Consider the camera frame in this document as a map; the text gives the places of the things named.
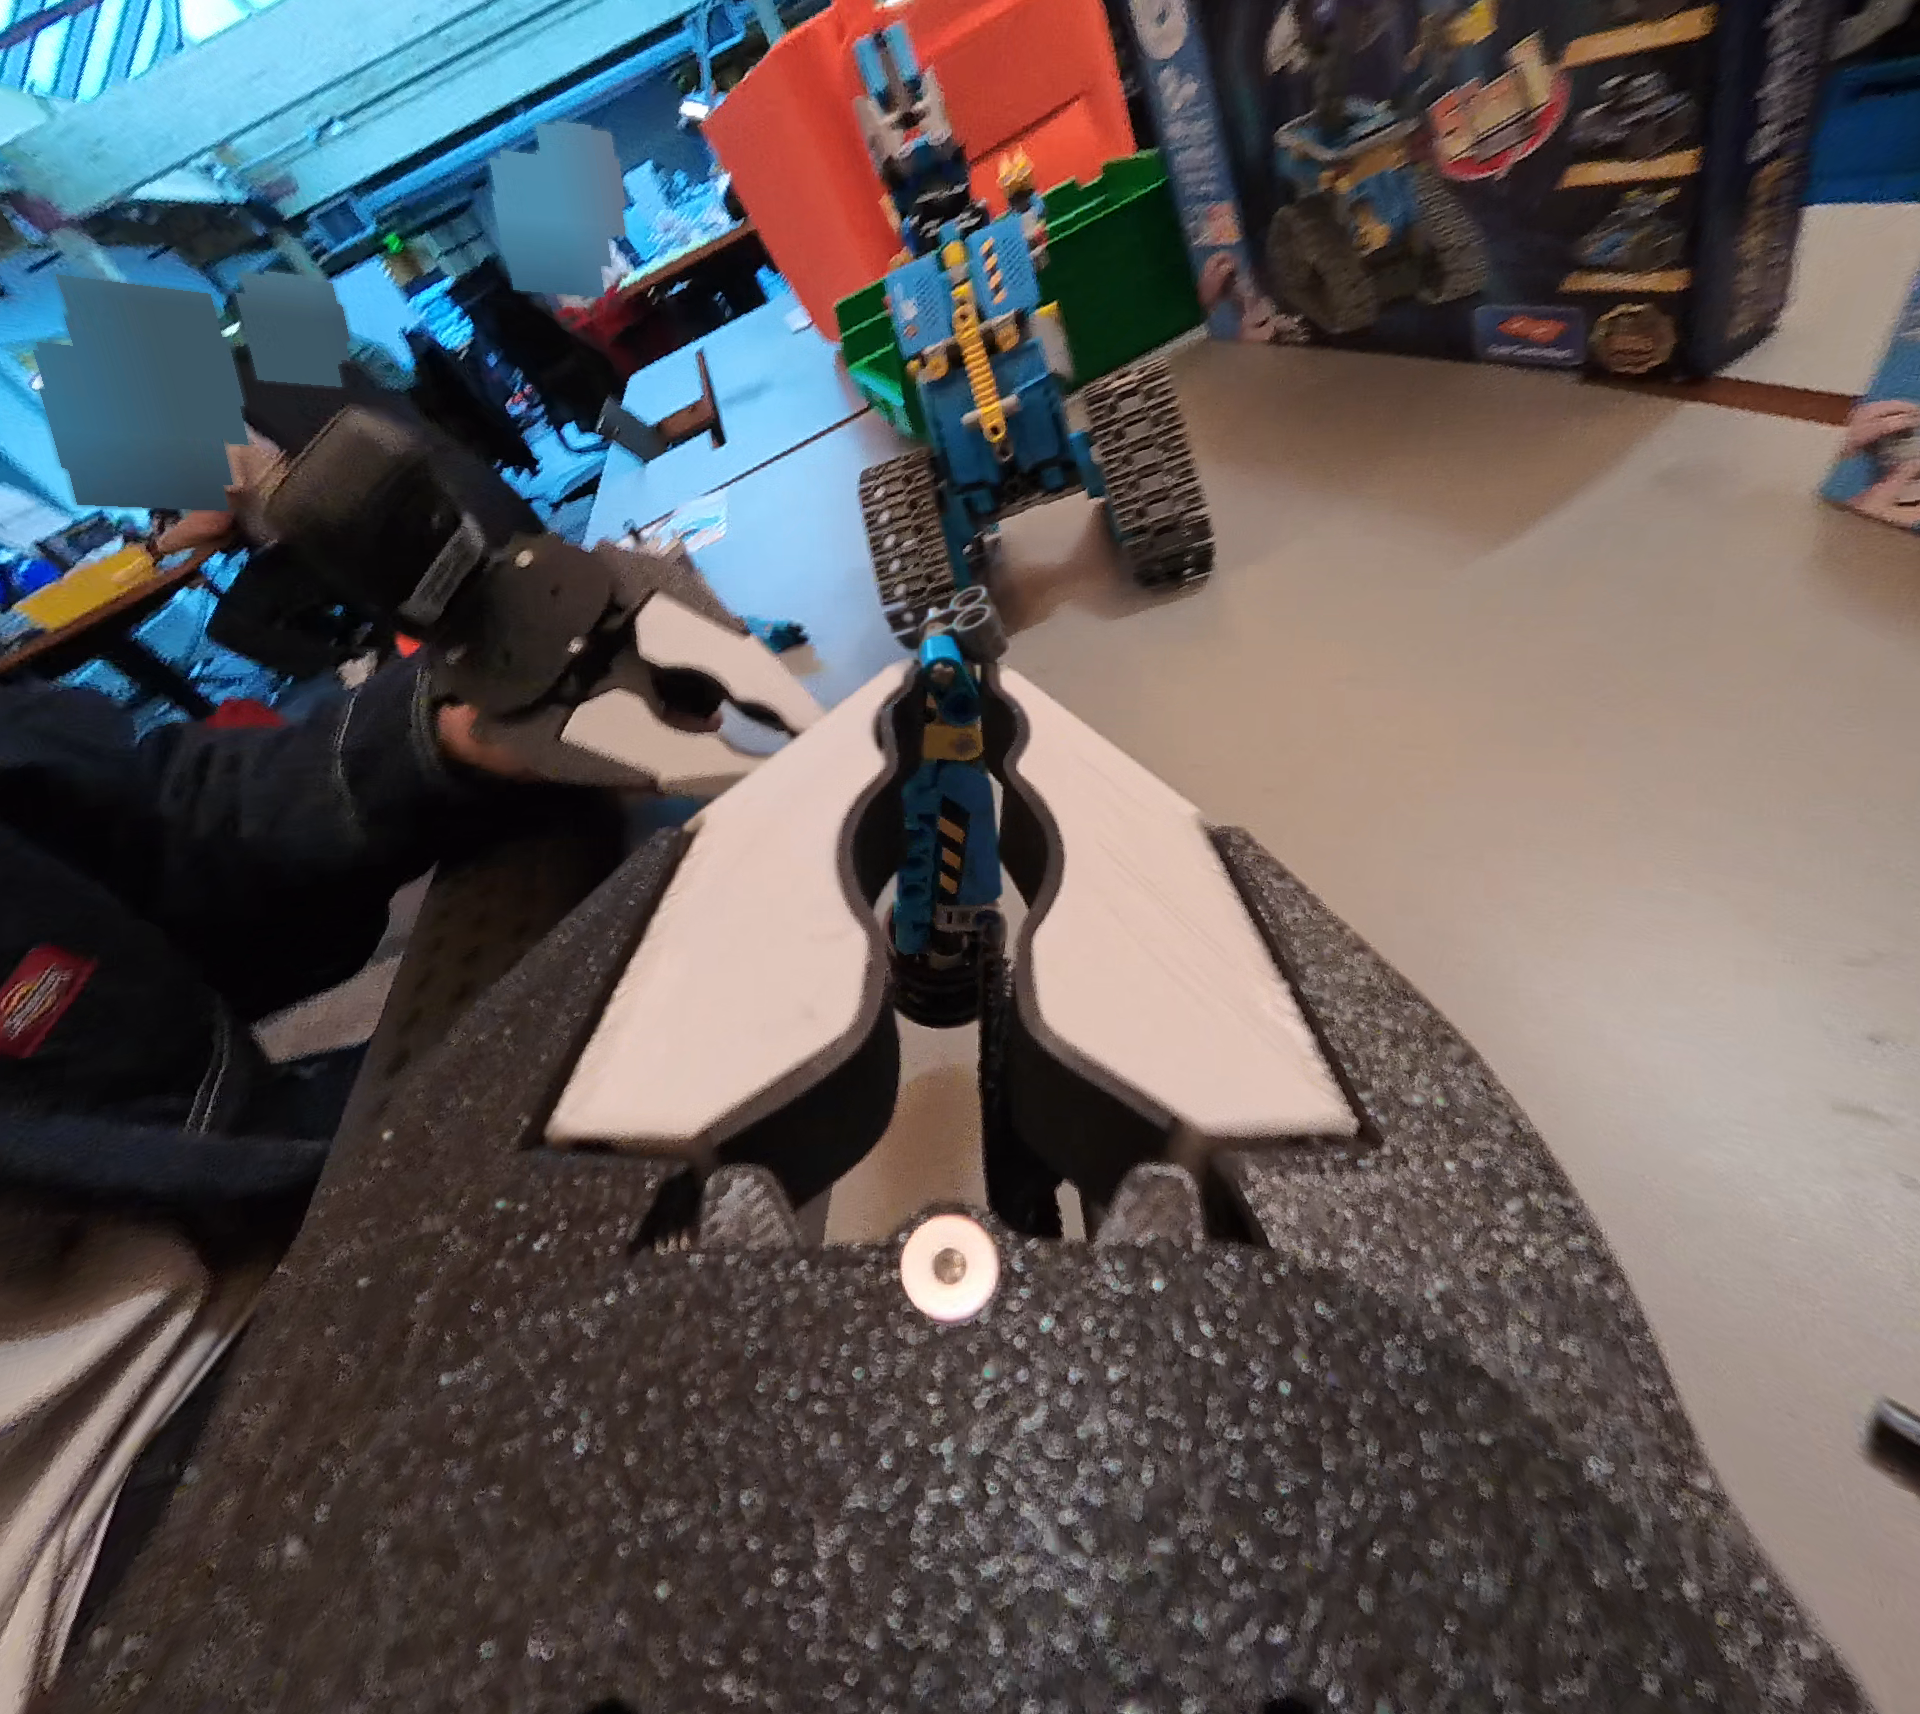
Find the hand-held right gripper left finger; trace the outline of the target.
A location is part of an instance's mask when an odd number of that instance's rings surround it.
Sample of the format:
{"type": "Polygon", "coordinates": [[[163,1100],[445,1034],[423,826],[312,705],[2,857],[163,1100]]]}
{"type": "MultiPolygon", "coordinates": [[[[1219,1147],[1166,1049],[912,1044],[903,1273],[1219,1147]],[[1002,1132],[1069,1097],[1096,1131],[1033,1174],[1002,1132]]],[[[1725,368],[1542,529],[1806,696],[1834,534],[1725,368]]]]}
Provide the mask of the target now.
{"type": "Polygon", "coordinates": [[[901,1037],[854,832],[893,775],[880,728],[906,674],[872,676],[693,821],[548,1149],[757,1166],[810,1206],[879,1145],[901,1037]]]}

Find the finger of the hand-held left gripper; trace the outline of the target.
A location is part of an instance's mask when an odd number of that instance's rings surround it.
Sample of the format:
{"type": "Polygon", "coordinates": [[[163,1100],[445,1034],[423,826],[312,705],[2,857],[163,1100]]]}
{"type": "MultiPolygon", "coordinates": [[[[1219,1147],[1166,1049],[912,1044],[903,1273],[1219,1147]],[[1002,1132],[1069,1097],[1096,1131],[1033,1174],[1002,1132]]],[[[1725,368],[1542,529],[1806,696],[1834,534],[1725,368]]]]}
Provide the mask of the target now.
{"type": "Polygon", "coordinates": [[[620,614],[644,695],[623,703],[625,743],[782,743],[825,720],[805,683],[752,632],[652,592],[620,614]]]}
{"type": "Polygon", "coordinates": [[[661,712],[633,691],[609,691],[575,708],[558,733],[558,744],[588,759],[634,789],[661,795],[720,795],[746,781],[772,757],[775,747],[738,747],[731,726],[748,726],[772,743],[785,738],[785,716],[735,696],[709,696],[701,710],[695,696],[681,696],[661,712]]]}

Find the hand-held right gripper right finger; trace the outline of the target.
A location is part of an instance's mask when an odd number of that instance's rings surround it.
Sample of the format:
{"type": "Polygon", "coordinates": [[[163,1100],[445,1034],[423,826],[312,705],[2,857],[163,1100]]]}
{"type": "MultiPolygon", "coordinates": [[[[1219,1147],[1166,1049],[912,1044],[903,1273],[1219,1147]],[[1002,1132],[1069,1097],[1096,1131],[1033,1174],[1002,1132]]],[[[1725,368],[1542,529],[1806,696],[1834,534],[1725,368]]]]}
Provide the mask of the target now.
{"type": "Polygon", "coordinates": [[[1352,1143],[1363,1115],[1205,815],[1018,670],[988,683],[1021,900],[1011,1109],[1057,1174],[1352,1143]]]}

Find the blue grey brick assembly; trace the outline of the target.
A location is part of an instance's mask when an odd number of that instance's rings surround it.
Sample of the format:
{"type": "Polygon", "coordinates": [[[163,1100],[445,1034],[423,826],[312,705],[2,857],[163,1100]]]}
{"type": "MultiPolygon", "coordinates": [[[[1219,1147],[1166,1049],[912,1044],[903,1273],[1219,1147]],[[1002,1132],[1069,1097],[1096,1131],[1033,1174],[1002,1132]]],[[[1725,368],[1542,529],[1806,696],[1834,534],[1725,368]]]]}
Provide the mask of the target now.
{"type": "Polygon", "coordinates": [[[894,710],[901,858],[887,922],[894,1007],[927,1030],[981,1018],[1002,958],[1004,911],[988,670],[1007,635],[983,587],[956,592],[923,624],[894,710]]]}

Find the white desk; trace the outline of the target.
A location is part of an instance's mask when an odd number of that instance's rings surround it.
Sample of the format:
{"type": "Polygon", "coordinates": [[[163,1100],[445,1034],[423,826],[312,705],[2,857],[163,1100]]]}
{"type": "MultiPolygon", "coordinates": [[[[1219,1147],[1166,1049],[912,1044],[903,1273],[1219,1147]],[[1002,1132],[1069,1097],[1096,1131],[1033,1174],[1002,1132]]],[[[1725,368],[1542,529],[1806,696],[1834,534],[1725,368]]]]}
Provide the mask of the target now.
{"type": "Polygon", "coordinates": [[[1720,388],[1197,341],[1211,581],[1007,531],[1014,665],[1283,861],[1476,1046],[1628,1270],[1707,1452],[1916,1710],[1916,538],[1816,487],[1916,206],[1806,216],[1720,388]]]}

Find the person's left hand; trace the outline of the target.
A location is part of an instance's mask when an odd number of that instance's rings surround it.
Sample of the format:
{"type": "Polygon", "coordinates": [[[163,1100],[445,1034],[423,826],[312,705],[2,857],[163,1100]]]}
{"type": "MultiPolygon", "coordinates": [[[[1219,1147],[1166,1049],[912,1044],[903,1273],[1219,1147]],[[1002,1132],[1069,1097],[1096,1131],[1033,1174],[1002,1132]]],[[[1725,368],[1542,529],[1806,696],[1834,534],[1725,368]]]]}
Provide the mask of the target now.
{"type": "Polygon", "coordinates": [[[435,703],[432,725],[440,755],[450,766],[517,784],[535,784],[542,779],[539,769],[501,743],[469,705],[435,703]]]}

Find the grey table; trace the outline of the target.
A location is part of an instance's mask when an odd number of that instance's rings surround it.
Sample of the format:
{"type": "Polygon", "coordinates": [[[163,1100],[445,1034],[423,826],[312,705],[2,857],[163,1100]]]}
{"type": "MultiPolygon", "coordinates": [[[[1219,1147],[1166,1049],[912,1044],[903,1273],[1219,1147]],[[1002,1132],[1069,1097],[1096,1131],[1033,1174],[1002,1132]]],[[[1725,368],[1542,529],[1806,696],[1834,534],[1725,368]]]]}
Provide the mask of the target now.
{"type": "Polygon", "coordinates": [[[626,411],[662,422],[697,401],[703,367],[725,441],[693,439],[648,462],[609,454],[584,545],[661,529],[678,506],[726,490],[729,537],[690,559],[735,613],[806,627],[813,645],[787,662],[835,706],[901,656],[876,594],[858,481],[906,445],[866,407],[836,348],[778,305],[637,373],[626,411]]]}

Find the black dimpled mat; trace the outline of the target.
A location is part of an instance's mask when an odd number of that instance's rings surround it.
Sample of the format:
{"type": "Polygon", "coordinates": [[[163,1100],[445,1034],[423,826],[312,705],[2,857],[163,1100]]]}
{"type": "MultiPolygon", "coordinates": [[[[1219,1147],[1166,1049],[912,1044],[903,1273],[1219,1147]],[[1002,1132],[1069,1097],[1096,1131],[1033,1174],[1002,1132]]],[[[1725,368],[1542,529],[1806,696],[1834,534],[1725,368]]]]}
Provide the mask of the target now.
{"type": "Polygon", "coordinates": [[[697,798],[525,786],[432,876],[371,1037],[344,1141],[377,1123],[396,1082],[648,838],[697,798]]]}

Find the blue tracked toy robot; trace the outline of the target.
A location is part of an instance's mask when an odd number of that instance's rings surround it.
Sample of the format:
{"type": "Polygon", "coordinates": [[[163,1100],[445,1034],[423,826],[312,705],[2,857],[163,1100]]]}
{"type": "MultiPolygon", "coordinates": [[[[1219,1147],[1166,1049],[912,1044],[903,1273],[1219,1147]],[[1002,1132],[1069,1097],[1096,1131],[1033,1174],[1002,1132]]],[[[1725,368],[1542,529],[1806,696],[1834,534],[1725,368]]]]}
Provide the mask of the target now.
{"type": "Polygon", "coordinates": [[[1044,297],[1057,242],[1036,169],[1002,155],[1002,211],[976,194],[936,71],[904,23],[857,43],[854,115],[901,253],[880,282],[921,407],[915,454],[866,468],[860,512],[882,616],[917,648],[981,589],[1007,518],[1086,496],[1105,510],[1126,573],[1144,591],[1213,577],[1216,534],[1189,422],[1158,335],[1096,374],[1073,350],[1069,317],[1044,297]]]}

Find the wooden table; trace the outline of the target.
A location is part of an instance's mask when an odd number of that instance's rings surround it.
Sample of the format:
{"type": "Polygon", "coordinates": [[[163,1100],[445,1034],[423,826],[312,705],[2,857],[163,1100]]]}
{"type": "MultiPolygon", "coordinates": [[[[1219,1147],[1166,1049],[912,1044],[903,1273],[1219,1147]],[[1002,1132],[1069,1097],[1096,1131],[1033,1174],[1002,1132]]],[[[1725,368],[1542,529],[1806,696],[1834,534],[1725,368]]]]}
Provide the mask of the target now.
{"type": "Polygon", "coordinates": [[[54,683],[88,665],[106,665],[124,676],[138,695],[173,706],[190,720],[218,712],[195,681],[148,648],[138,630],[174,602],[177,596],[209,591],[206,566],[212,550],[180,552],[156,560],[158,575],[143,592],[120,599],[109,609],[60,630],[28,630],[5,645],[2,683],[6,686],[36,679],[54,683]]]}

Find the yellow box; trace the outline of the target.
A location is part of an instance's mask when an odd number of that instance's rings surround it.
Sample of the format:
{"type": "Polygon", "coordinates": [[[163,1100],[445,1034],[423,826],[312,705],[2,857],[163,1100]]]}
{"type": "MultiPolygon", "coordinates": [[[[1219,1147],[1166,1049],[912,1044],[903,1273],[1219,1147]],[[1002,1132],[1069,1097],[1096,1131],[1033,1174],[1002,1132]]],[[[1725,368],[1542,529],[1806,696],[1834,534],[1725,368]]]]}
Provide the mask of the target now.
{"type": "Polygon", "coordinates": [[[143,594],[158,575],[158,560],[144,547],[101,552],[18,599],[11,609],[11,624],[60,632],[122,599],[143,594]]]}

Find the green plastic bin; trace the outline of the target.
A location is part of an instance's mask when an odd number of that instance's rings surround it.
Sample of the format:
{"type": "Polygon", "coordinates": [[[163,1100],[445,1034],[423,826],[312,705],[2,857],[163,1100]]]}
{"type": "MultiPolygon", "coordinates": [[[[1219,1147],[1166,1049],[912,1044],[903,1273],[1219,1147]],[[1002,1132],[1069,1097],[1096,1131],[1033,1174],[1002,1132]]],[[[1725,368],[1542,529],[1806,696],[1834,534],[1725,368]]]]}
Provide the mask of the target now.
{"type": "MultiPolygon", "coordinates": [[[[1158,148],[1111,160],[1093,183],[1042,194],[1049,253],[1039,273],[1044,305],[1060,310],[1073,360],[1071,388],[1152,359],[1206,323],[1189,240],[1158,148]]],[[[839,355],[857,392],[912,441],[927,439],[906,379],[882,285],[835,310],[839,355]]]]}

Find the orange plastic bin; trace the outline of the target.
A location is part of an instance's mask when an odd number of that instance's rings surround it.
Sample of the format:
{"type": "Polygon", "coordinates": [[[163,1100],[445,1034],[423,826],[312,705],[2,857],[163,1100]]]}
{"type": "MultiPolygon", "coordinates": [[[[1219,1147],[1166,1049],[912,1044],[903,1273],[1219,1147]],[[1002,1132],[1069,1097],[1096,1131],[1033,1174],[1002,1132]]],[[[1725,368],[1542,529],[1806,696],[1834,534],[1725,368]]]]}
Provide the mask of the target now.
{"type": "Polygon", "coordinates": [[[997,212],[999,167],[1027,155],[1049,192],[1138,148],[1105,0],[830,0],[788,30],[704,125],[746,219],[813,327],[885,279],[901,237],[854,117],[854,47],[903,25],[997,212]]]}

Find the small robot kit box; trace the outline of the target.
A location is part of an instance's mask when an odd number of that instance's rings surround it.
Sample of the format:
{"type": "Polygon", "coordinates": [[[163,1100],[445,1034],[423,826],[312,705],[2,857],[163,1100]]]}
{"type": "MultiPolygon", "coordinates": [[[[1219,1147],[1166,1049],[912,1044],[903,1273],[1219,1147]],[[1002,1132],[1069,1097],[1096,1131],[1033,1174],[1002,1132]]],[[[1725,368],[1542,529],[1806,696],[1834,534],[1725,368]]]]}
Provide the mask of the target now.
{"type": "Polygon", "coordinates": [[[1919,537],[1919,279],[1909,287],[1873,382],[1848,411],[1819,498],[1919,537]]]}

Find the large robot kit box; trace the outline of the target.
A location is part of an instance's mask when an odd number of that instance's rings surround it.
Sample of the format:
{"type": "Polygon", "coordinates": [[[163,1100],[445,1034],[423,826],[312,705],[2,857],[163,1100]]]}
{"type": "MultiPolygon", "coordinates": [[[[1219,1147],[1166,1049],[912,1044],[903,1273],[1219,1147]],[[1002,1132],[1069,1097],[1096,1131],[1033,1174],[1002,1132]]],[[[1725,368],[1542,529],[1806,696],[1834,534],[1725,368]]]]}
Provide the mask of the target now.
{"type": "Polygon", "coordinates": [[[1837,0],[1121,0],[1220,342],[1710,377],[1788,306],[1837,0]]]}

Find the blue plastic bin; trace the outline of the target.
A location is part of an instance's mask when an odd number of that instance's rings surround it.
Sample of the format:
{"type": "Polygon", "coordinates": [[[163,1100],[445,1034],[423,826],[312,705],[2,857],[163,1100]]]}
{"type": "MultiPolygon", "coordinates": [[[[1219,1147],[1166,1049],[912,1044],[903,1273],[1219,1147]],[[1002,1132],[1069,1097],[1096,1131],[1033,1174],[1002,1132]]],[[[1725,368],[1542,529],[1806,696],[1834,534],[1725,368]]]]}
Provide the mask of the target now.
{"type": "Polygon", "coordinates": [[[1919,204],[1916,53],[1834,72],[1802,201],[1811,209],[1919,204]]]}

